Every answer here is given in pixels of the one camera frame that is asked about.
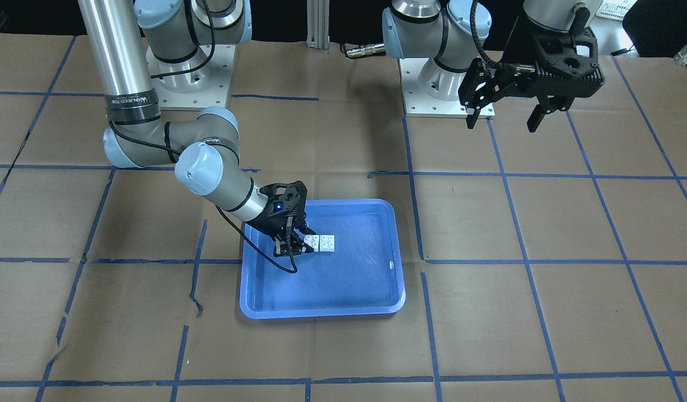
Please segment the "white block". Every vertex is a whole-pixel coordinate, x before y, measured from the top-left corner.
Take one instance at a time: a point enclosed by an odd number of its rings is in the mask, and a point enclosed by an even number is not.
[[[318,250],[333,252],[333,234],[322,234],[318,237]]]
[[[303,242],[313,247],[314,251],[318,251],[319,236],[318,234],[305,234]]]

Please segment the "blue joint cap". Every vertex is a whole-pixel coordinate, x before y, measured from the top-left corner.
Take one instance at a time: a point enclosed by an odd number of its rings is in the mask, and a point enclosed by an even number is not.
[[[141,168],[142,166],[132,162],[126,153],[122,152],[116,134],[112,129],[106,129],[103,133],[103,148],[106,151],[108,161],[116,168]]]
[[[166,23],[182,8],[184,0],[137,0],[135,15],[137,25],[143,30],[152,30]]]
[[[211,145],[195,142],[185,148],[175,164],[175,178],[192,193],[211,194],[222,181],[222,156]]]
[[[450,0],[450,3],[448,3],[450,20],[470,36],[473,34],[470,28],[470,8],[472,5],[472,0]],[[492,17],[487,8],[482,7],[480,4],[475,9],[475,24],[479,38],[487,39],[492,26]]]
[[[228,109],[225,109],[220,106],[206,107],[205,109],[202,109],[202,111],[197,117],[200,117],[203,114],[213,114],[215,116],[219,116],[227,120],[230,124],[234,126],[234,130],[237,130],[237,137],[239,136],[239,123],[237,122],[237,118],[234,117],[234,113],[230,112]]]
[[[395,20],[393,17],[393,13],[390,12],[390,8],[386,8],[384,10],[382,18],[386,54],[388,54],[393,59],[405,59],[403,55],[403,46],[400,45],[398,29],[395,27]]]
[[[244,0],[244,31],[242,38],[239,39],[238,44],[252,40],[252,8],[249,5],[249,0]]]

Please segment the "blue tray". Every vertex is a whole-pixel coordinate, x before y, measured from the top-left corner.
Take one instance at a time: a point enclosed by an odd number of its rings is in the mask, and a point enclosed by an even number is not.
[[[334,252],[295,257],[298,273],[279,270],[244,244],[239,306],[249,318],[321,317],[395,313],[405,302],[398,231],[382,199],[311,199],[306,222],[335,235]],[[245,234],[269,257],[274,242],[246,226]],[[274,259],[291,268],[288,257]]]

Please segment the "plastic tray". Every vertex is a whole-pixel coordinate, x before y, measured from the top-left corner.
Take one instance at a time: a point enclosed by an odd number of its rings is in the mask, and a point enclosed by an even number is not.
[[[279,270],[244,244],[239,306],[249,318],[389,314],[403,307],[398,231],[382,199],[312,199],[306,222],[335,235],[335,251],[295,257],[298,273]],[[245,234],[272,257],[274,242],[250,226]],[[274,259],[291,268],[288,257]]]

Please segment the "white mounting plate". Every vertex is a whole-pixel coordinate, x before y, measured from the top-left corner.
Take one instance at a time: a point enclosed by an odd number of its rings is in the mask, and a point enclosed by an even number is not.
[[[205,54],[209,54],[210,46],[200,46]],[[232,82],[234,70],[233,44],[220,44],[215,46],[214,55],[209,61],[212,76],[206,88],[196,92],[172,92],[165,88],[160,79],[153,79],[152,86],[158,93],[160,109],[162,110],[202,110],[206,107],[219,105],[224,107],[229,99],[229,86]],[[147,49],[147,63],[154,63],[155,56]]]
[[[412,117],[453,117],[464,119],[468,116],[466,107],[458,101],[443,101],[428,95],[418,82],[418,75],[428,59],[399,59],[400,86],[403,89],[405,115]],[[495,109],[491,104],[480,111],[480,119],[492,118]]]

